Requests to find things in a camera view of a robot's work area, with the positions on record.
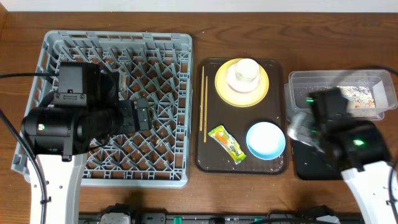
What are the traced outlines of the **white napkin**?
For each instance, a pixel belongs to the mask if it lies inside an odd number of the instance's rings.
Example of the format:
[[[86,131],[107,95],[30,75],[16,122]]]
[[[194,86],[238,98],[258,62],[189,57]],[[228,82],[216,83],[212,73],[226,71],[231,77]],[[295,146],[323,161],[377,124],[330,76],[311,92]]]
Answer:
[[[315,126],[315,120],[311,113],[296,113],[290,120],[288,136],[308,146],[319,147],[319,137]]]

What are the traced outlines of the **rice food waste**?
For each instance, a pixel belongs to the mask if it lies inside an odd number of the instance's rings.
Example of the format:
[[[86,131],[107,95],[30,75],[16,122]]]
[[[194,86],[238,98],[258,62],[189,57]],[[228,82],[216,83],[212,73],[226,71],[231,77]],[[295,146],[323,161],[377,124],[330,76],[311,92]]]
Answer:
[[[375,108],[375,101],[369,87],[339,86],[342,95],[348,99],[349,109]]]

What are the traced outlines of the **light blue bowl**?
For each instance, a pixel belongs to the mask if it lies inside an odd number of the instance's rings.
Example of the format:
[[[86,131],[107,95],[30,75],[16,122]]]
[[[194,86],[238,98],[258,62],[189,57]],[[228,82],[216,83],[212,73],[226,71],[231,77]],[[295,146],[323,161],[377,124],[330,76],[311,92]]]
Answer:
[[[273,160],[281,156],[285,150],[285,134],[276,124],[259,122],[247,131],[246,145],[256,158]]]

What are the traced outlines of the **green yellow snack wrapper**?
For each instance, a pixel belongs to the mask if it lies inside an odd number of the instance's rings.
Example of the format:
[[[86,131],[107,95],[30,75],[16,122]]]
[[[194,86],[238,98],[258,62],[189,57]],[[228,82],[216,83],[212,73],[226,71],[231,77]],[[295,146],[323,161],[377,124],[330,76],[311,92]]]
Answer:
[[[232,157],[236,165],[241,163],[246,158],[246,155],[242,151],[237,140],[230,135],[229,132],[227,132],[223,125],[219,125],[212,129],[208,135],[225,149],[225,151]]]

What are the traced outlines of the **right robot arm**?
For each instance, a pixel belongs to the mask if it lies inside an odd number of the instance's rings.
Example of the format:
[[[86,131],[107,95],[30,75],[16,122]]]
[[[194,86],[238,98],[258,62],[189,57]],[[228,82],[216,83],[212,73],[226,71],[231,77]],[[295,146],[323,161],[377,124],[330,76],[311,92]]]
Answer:
[[[326,161],[341,172],[365,223],[397,223],[396,163],[374,123],[353,118],[315,120]]]

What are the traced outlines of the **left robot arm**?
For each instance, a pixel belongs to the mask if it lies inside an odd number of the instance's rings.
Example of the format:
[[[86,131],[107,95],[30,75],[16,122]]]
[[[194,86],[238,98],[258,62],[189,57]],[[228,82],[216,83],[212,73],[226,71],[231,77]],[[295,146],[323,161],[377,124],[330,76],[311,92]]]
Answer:
[[[145,98],[67,100],[54,107],[32,109],[22,121],[22,132],[32,146],[28,164],[31,184],[31,223],[78,223],[83,170],[92,139],[148,131],[153,112]]]

